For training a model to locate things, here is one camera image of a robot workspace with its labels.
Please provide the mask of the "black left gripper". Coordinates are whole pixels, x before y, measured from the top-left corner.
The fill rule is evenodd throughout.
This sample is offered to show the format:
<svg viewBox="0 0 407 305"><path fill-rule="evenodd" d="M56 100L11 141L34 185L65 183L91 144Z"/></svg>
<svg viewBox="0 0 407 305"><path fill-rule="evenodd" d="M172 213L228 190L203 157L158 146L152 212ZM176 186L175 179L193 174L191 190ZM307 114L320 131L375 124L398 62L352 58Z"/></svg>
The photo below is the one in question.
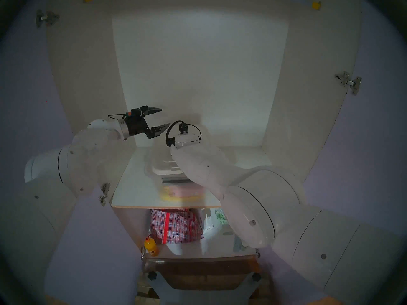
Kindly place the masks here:
<svg viewBox="0 0 407 305"><path fill-rule="evenodd" d="M144 133L149 139L153 139L165 133L170 123L149 128L145 121L146 115L152 115L161 111L162 109L157 107L140 107L126 112L123 115L123 120L127 126L129 136L132 137Z"/></svg>

